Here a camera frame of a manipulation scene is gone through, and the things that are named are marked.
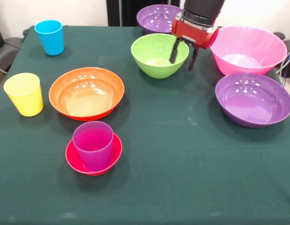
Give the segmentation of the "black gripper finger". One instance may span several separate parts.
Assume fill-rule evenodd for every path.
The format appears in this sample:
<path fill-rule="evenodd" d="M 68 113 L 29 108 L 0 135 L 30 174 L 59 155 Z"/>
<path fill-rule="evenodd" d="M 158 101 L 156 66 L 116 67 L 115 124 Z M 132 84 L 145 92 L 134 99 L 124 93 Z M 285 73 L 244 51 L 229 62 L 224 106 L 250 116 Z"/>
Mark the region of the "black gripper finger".
<path fill-rule="evenodd" d="M 173 49 L 172 49 L 172 52 L 171 52 L 171 55 L 170 55 L 170 59 L 169 59 L 171 64 L 174 64 L 175 60 L 177 58 L 177 54 L 178 54 L 178 49 L 177 48 L 178 48 L 179 43 L 180 43 L 180 38 L 177 37 L 176 40 L 175 40 L 175 43 L 173 45 Z"/>
<path fill-rule="evenodd" d="M 195 46 L 194 47 L 194 51 L 193 51 L 193 54 L 192 56 L 190 57 L 189 61 L 188 61 L 188 64 L 187 64 L 187 70 L 188 71 L 191 71 L 193 69 L 193 66 L 194 66 L 194 63 L 197 59 L 197 56 L 198 56 L 198 47 Z"/>

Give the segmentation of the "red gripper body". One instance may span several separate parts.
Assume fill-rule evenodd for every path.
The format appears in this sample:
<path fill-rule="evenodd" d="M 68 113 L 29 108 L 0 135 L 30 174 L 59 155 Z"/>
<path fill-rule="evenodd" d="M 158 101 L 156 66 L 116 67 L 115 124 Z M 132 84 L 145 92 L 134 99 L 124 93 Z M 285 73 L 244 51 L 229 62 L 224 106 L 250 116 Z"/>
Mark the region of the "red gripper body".
<path fill-rule="evenodd" d="M 197 25 L 183 17 L 182 12 L 177 13 L 172 22 L 171 32 L 180 40 L 184 40 L 196 47 L 209 48 L 218 35 L 219 28 L 215 26 Z"/>

